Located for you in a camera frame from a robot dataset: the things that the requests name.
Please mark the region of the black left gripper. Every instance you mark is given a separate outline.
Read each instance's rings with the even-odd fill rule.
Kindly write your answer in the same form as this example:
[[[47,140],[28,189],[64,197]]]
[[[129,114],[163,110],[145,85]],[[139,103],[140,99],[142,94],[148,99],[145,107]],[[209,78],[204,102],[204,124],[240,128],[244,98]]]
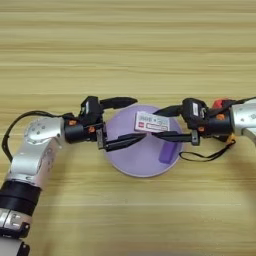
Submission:
[[[102,110],[121,109],[135,103],[137,100],[132,97],[113,97],[101,100],[100,106]],[[111,152],[132,146],[146,137],[145,133],[132,133],[106,142],[105,123],[101,114],[80,114],[77,117],[66,114],[63,119],[65,140],[69,144],[97,142],[99,149],[105,148]]]

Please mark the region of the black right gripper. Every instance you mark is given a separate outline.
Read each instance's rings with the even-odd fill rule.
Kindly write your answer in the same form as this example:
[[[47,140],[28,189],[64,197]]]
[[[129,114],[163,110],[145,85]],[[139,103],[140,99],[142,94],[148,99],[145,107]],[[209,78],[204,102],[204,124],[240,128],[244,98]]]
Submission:
[[[168,106],[154,112],[163,117],[177,117],[182,112],[181,105]],[[190,129],[192,134],[180,134],[176,131],[153,133],[153,136],[169,142],[191,142],[200,144],[200,138],[216,136],[228,137],[232,131],[231,117],[228,112],[219,113],[218,109],[194,109],[191,111]]]

